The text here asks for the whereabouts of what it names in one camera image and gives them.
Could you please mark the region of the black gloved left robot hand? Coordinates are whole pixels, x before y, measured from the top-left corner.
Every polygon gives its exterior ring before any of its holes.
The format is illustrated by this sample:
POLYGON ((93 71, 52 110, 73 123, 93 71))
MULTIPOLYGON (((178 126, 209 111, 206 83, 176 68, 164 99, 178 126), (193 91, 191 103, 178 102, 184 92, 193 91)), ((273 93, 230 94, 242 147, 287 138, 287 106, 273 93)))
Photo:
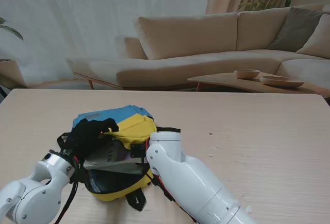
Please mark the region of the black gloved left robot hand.
POLYGON ((66 149, 73 155, 85 159, 112 140, 109 132, 119 131, 115 120, 108 118, 102 121, 82 119, 70 132, 65 142, 66 149))

